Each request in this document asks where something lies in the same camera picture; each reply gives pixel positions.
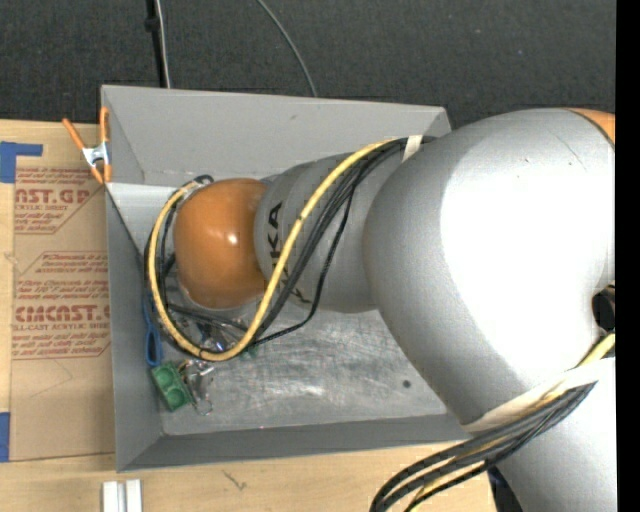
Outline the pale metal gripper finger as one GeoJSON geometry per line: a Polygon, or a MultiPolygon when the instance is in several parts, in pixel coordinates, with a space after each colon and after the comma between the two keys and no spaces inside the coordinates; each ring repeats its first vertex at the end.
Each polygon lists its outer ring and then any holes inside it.
{"type": "Polygon", "coordinates": [[[209,386],[213,380],[214,367],[205,362],[194,362],[188,371],[188,387],[195,402],[195,409],[201,416],[213,412],[209,386]]]}

